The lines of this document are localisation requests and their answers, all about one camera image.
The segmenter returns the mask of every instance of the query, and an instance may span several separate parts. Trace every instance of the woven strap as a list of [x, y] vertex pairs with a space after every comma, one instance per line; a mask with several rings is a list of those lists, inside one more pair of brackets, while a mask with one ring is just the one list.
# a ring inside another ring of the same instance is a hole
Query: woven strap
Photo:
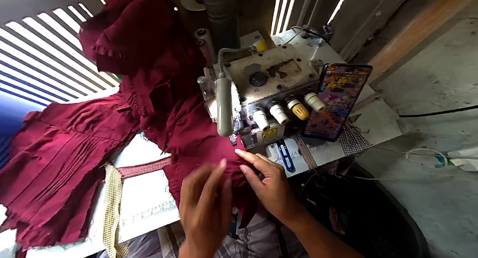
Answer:
[[129, 178], [129, 177], [145, 174], [148, 172], [153, 172], [153, 171], [162, 169], [163, 167], [170, 164], [171, 164], [171, 157], [166, 157], [166, 158], [159, 159], [157, 161], [149, 162], [142, 165], [117, 168], [117, 170], [121, 173], [121, 177], [124, 179], [124, 178]]
[[110, 258], [121, 258], [128, 254], [128, 248], [118, 244], [118, 230], [120, 228], [120, 202], [123, 184], [121, 174], [110, 163], [105, 164], [106, 194], [105, 218], [103, 221], [103, 244]]

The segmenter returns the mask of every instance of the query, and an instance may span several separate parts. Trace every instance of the fabric scrap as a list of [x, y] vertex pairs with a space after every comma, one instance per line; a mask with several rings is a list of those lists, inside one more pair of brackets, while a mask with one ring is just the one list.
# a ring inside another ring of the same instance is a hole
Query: fabric scrap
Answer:
[[108, 255], [113, 258], [122, 258], [128, 255], [128, 248], [118, 244], [120, 229], [120, 203], [123, 183], [121, 174], [110, 163], [105, 164], [105, 218], [103, 219], [103, 244]]
[[0, 170], [0, 203], [7, 208], [0, 231], [16, 228], [24, 249], [85, 237], [105, 176], [98, 167], [135, 136], [138, 125], [139, 116], [119, 93], [30, 112]]
[[340, 141], [340, 145], [342, 145], [345, 156], [363, 153], [373, 146], [350, 123], [344, 124], [338, 140]]

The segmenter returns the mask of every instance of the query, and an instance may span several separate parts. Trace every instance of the black cable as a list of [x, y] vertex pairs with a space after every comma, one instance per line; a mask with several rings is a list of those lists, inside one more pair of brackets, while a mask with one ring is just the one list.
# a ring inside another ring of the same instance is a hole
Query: black cable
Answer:
[[400, 118], [425, 117], [425, 116], [432, 116], [432, 115], [439, 115], [439, 114], [449, 114], [449, 113], [462, 112], [462, 111], [467, 111], [467, 110], [472, 110], [472, 109], [478, 109], [478, 105], [473, 105], [473, 106], [459, 108], [459, 109], [446, 110], [446, 111], [441, 111], [441, 112], [436, 112], [436, 113], [429, 113], [429, 114], [398, 115], [398, 117], [400, 117]]

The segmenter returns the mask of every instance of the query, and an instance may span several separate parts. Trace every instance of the black knob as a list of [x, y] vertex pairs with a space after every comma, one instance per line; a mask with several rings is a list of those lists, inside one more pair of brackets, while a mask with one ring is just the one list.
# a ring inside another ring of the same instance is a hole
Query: black knob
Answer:
[[254, 72], [249, 76], [249, 83], [255, 87], [261, 87], [267, 82], [267, 76], [263, 72]]

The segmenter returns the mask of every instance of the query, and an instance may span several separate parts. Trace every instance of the checkered fabric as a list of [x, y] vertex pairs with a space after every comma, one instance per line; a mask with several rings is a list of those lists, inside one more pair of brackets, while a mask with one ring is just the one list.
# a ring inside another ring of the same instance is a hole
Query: checkered fabric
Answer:
[[342, 177], [355, 164], [355, 155], [345, 156], [338, 160], [319, 166], [317, 172], [319, 174], [329, 174]]
[[362, 155], [365, 150], [373, 146], [370, 142], [364, 139], [360, 132], [350, 123], [345, 123], [338, 140], [340, 141], [340, 145], [342, 145], [345, 156], [352, 154]]
[[134, 177], [137, 175], [145, 174], [148, 172], [153, 172], [163, 167], [171, 164], [171, 157], [159, 159], [158, 161], [149, 162], [142, 165], [130, 166], [130, 167], [123, 167], [117, 168], [117, 170], [121, 173], [121, 178], [129, 178]]
[[120, 228], [120, 202], [123, 184], [121, 174], [110, 163], [105, 164], [105, 218], [103, 220], [103, 244], [111, 258], [121, 258], [128, 255], [128, 248], [118, 244]]

